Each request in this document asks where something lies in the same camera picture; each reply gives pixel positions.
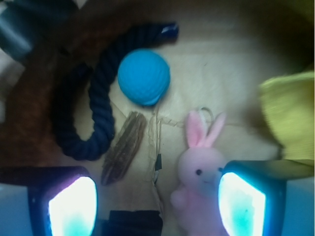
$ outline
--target bunny face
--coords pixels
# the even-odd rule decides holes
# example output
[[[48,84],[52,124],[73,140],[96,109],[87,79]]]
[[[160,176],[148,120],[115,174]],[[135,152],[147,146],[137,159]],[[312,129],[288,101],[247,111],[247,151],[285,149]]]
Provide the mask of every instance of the bunny face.
[[[226,165],[223,155],[214,148],[192,147],[179,161],[179,179],[182,184],[203,196],[215,196],[221,177],[220,168]]]

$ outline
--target bark chew stick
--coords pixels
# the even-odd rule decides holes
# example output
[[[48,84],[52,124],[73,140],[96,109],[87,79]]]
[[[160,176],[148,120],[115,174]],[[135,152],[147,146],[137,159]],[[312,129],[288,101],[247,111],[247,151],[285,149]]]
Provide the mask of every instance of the bark chew stick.
[[[139,150],[144,129],[147,124],[145,117],[138,112],[131,112],[118,134],[118,141],[110,147],[105,156],[102,185],[109,185],[121,180],[136,153]]]

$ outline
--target rope toy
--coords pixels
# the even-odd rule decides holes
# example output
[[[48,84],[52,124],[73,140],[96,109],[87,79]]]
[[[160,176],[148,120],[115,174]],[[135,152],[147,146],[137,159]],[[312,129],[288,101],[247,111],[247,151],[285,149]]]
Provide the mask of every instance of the rope toy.
[[[134,27],[102,52],[89,88],[94,132],[86,141],[81,140],[76,132],[72,112],[77,89],[86,83],[93,70],[86,64],[81,64],[63,79],[53,101],[52,124],[56,142],[65,155],[75,160],[93,161],[107,152],[115,135],[108,93],[120,62],[135,49],[176,39],[178,32],[176,23]]]

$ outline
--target plush toy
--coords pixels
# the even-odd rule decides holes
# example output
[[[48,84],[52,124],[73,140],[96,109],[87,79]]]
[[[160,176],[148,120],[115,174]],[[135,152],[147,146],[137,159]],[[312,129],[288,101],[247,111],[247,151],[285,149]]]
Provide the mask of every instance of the plush toy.
[[[186,120],[189,149],[178,164],[181,184],[171,194],[171,204],[179,225],[189,236],[228,235],[221,222],[218,204],[220,170],[226,160],[213,148],[225,119],[225,114],[220,114],[209,133],[200,112],[190,112]]]

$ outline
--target bunny ear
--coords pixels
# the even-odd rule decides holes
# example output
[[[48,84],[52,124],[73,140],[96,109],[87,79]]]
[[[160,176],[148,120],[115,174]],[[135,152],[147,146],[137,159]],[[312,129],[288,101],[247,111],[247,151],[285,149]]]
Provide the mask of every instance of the bunny ear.
[[[219,134],[221,133],[226,120],[226,114],[221,113],[216,118],[215,122],[213,123],[209,135],[206,137],[205,146],[211,148],[213,143],[218,138]]]
[[[204,124],[197,111],[189,112],[186,119],[186,137],[188,146],[201,147],[206,139],[207,130],[204,128]]]

